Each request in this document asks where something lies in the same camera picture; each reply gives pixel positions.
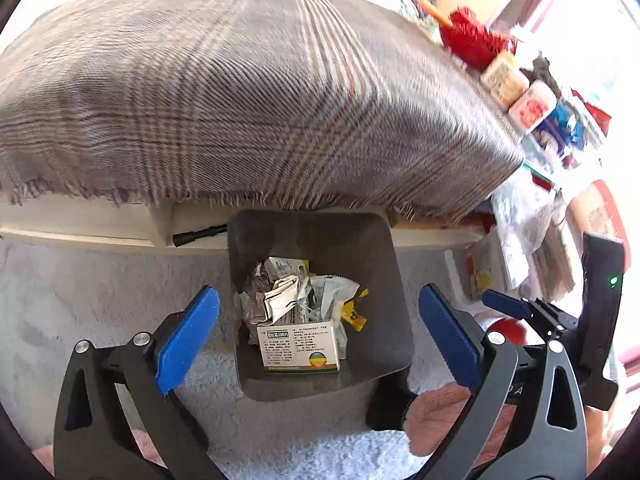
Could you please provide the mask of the person's right hand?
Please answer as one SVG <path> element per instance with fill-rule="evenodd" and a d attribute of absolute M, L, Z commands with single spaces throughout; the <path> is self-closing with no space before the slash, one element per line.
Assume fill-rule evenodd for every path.
<path fill-rule="evenodd" d="M 611 451 L 611 440 L 614 434 L 612 430 L 612 410 L 601 411 L 591 406 L 585 407 L 585 419 L 587 426 L 587 474 L 596 470 L 597 466 Z"/>

